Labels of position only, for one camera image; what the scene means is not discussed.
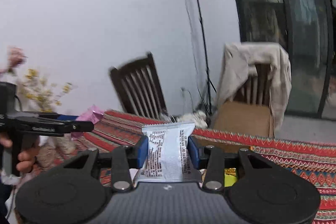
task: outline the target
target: floor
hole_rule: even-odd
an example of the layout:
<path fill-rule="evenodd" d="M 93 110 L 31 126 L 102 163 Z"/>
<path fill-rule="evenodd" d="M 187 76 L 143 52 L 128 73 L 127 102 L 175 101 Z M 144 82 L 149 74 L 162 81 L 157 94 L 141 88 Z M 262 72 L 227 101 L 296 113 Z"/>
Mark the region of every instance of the floor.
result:
<path fill-rule="evenodd" d="M 336 122 L 285 116 L 276 138 L 336 145 Z"/>

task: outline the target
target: finger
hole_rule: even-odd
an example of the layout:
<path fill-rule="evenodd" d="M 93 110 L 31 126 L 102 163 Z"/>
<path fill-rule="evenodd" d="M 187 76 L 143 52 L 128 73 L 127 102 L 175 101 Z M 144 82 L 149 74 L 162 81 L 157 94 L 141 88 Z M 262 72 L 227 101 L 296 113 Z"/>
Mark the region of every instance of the finger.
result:
<path fill-rule="evenodd" d="M 31 171 L 33 165 L 35 163 L 35 158 L 32 159 L 32 160 L 26 160 L 26 161 L 22 161 L 22 162 L 19 162 L 17 165 L 16 165 L 16 169 L 19 171 L 19 172 L 22 172 L 22 173 L 28 173 Z"/>
<path fill-rule="evenodd" d="M 2 132 L 0 133 L 0 144 L 6 148 L 10 148 L 13 145 L 13 142 L 8 137 L 7 133 Z"/>
<path fill-rule="evenodd" d="M 25 151 L 22 151 L 22 152 L 18 155 L 17 159 L 18 159 L 19 161 L 31 160 L 31 159 L 33 159 L 35 156 L 38 155 L 39 151 L 40 151 L 40 147 L 39 147 L 39 146 L 38 146 L 38 147 L 32 147 L 32 148 L 29 148 L 29 149 L 27 149 L 27 150 L 25 150 Z"/>

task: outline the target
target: metal screw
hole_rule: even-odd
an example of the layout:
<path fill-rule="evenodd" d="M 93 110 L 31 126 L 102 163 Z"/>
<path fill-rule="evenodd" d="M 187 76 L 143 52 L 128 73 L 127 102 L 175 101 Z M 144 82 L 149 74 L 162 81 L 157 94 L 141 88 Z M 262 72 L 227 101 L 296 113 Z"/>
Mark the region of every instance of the metal screw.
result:
<path fill-rule="evenodd" d="M 130 187 L 130 184 L 127 181 L 120 180 L 113 184 L 113 187 L 118 190 L 127 190 Z"/>
<path fill-rule="evenodd" d="M 218 190 L 219 188 L 221 188 L 223 185 L 218 182 L 218 181 L 215 181 L 215 180 L 211 180 L 211 181 L 208 181 L 206 184 L 205 184 L 205 187 L 207 187 L 208 189 L 210 190 Z"/>

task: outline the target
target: pink wrapper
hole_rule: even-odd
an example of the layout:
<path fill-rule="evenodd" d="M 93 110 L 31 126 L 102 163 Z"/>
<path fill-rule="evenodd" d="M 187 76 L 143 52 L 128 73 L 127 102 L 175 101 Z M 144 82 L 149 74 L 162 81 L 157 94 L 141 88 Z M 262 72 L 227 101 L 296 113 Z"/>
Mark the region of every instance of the pink wrapper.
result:
<path fill-rule="evenodd" d="M 89 107 L 87 111 L 78 116 L 76 121 L 91 121 L 93 124 L 96 124 L 103 118 L 103 115 L 103 110 L 96 107 L 95 105 L 92 105 L 92 107 Z M 76 140 L 81 136 L 83 136 L 83 132 L 71 132 L 72 140 Z"/>

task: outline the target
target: pink flower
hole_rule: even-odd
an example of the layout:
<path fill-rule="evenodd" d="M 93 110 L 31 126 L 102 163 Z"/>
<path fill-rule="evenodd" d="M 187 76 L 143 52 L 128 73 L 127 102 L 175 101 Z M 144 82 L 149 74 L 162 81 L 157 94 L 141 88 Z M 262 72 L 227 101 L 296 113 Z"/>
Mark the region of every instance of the pink flower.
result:
<path fill-rule="evenodd" d="M 10 47 L 8 49 L 8 69 L 16 68 L 18 65 L 25 63 L 26 57 L 23 54 L 22 49 L 16 47 Z"/>

